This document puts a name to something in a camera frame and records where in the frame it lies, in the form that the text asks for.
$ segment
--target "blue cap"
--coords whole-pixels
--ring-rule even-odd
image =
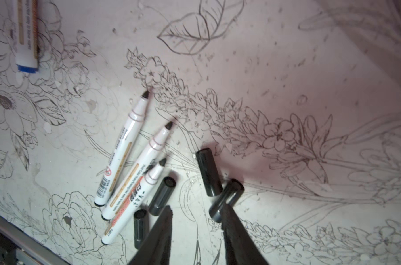
[[[17,64],[17,69],[21,72],[29,72],[30,74],[33,74],[37,71],[37,68],[22,66],[18,64]]]

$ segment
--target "marker tip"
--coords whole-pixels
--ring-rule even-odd
[[[165,126],[165,128],[166,128],[167,130],[170,130],[171,127],[172,127],[172,121],[170,121],[169,123],[167,123],[166,126]]]
[[[149,91],[145,91],[144,93],[143,93],[143,95],[141,95],[143,98],[149,98]]]
[[[159,164],[160,164],[161,166],[165,166],[165,163],[166,163],[166,158],[162,159],[162,160],[159,162]]]

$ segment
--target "warning symbol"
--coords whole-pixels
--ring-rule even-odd
[[[105,171],[105,175],[110,176],[112,174],[111,169],[108,167],[106,167],[106,171]]]

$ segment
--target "marker cap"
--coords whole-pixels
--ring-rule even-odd
[[[206,194],[209,197],[221,194],[223,186],[221,186],[220,176],[211,149],[205,148],[196,152],[196,160],[201,171],[200,174],[202,175]]]
[[[134,247],[139,249],[143,240],[149,233],[149,218],[145,209],[140,209],[134,213]]]
[[[162,180],[149,204],[149,212],[151,215],[158,216],[161,213],[175,187],[176,181],[172,177],[165,177]]]
[[[242,183],[234,178],[230,179],[225,186],[223,193],[221,193],[218,199],[211,205],[211,208],[209,208],[209,215],[211,218],[215,222],[221,223],[220,211],[224,204],[229,204],[233,207],[244,191],[245,188]]]

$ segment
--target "white marker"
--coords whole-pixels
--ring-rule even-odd
[[[17,69],[35,73],[38,69],[37,1],[14,0],[14,45]]]
[[[103,174],[102,181],[97,189],[96,198],[94,203],[97,206],[105,205],[115,187],[119,174],[127,161],[127,157],[133,147],[133,142],[139,135],[140,128],[145,121],[145,112],[148,103],[149,92],[146,91],[141,96],[139,102],[128,114],[127,121],[121,130],[118,140],[115,144],[115,150],[112,152],[108,165],[106,166],[105,173]]]
[[[127,225],[136,209],[141,205],[146,196],[158,182],[158,178],[164,170],[166,158],[162,159],[145,176],[142,176],[136,183],[136,188],[127,196],[124,203],[119,208],[118,213],[112,220],[111,224],[102,237],[103,244],[111,244],[115,237],[121,233],[122,229]]]
[[[124,199],[134,191],[136,183],[138,183],[142,174],[146,171],[147,167],[154,162],[156,157],[161,153],[164,148],[166,138],[170,134],[172,122],[166,124],[161,131],[155,135],[145,149],[141,152],[139,158],[134,162],[128,175],[119,184],[118,188],[109,199],[106,207],[102,211],[102,217],[105,220],[111,220],[119,207],[124,202]]]

